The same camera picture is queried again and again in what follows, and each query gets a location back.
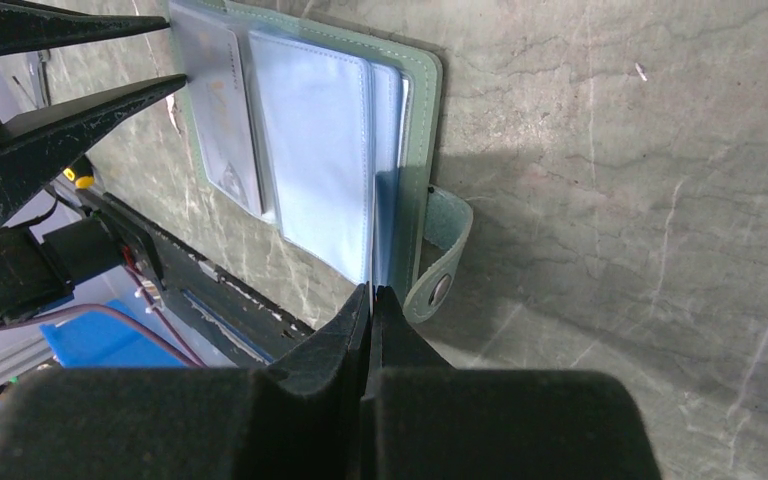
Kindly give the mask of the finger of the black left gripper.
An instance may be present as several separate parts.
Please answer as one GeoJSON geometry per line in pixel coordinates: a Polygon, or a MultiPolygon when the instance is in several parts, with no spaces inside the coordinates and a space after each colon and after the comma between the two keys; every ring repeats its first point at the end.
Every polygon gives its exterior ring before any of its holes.
{"type": "Polygon", "coordinates": [[[0,57],[168,27],[169,21],[162,16],[91,15],[29,1],[0,1],[0,57]]]}
{"type": "Polygon", "coordinates": [[[13,117],[0,126],[0,228],[129,117],[184,87],[169,75],[13,117]]]}

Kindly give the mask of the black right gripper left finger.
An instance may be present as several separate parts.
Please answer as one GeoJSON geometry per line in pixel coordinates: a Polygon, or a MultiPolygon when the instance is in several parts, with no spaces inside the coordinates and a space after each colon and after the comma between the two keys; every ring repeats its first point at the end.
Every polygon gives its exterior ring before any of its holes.
{"type": "Polygon", "coordinates": [[[42,374],[0,409],[0,479],[364,479],[371,300],[262,368],[42,374]]]}

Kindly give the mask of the black credit card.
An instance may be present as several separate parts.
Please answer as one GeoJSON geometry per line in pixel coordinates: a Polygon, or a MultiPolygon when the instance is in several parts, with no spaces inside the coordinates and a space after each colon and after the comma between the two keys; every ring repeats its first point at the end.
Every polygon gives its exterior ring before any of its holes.
{"type": "Polygon", "coordinates": [[[371,226],[370,226],[370,260],[369,260],[369,310],[370,315],[374,314],[376,290],[377,290],[377,275],[378,275],[378,254],[377,254],[377,234],[378,234],[378,193],[377,193],[377,176],[372,177],[372,189],[371,189],[371,226]]]}

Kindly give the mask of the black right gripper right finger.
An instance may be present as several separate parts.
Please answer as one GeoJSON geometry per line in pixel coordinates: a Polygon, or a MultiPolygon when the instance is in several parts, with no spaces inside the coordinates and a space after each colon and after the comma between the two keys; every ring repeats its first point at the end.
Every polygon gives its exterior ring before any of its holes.
{"type": "Polygon", "coordinates": [[[369,479],[657,479],[640,410],[592,370],[458,369],[379,288],[365,388],[369,479]]]}

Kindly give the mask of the green card holder wallet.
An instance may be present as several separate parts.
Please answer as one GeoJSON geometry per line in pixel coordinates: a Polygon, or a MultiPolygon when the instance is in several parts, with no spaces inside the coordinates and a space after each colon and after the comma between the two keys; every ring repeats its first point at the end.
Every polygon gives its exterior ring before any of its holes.
{"type": "Polygon", "coordinates": [[[377,176],[377,286],[408,321],[445,299],[471,206],[430,182],[442,88],[435,55],[232,1],[194,1],[238,36],[263,214],[254,218],[351,283],[369,281],[377,176]]]}

